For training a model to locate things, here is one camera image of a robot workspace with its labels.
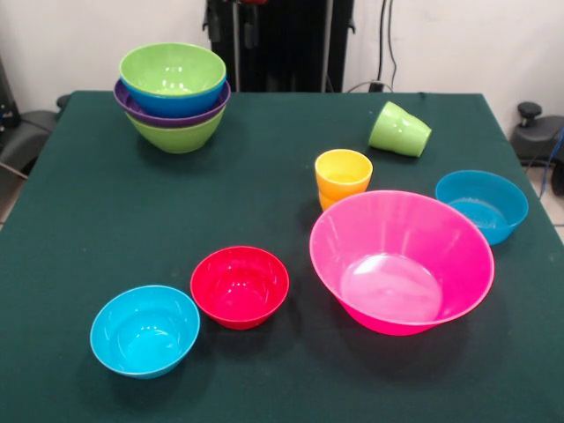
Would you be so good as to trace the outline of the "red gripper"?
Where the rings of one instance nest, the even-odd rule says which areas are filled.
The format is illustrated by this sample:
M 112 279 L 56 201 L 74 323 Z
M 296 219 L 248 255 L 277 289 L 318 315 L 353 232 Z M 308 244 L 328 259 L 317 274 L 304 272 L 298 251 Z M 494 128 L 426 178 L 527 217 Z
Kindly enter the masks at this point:
M 241 0 L 244 3 L 244 45 L 246 49 L 253 49 L 257 45 L 257 6 L 255 4 L 266 4 L 267 0 Z M 221 40 L 221 18 L 219 2 L 209 2 L 209 39 L 211 41 Z

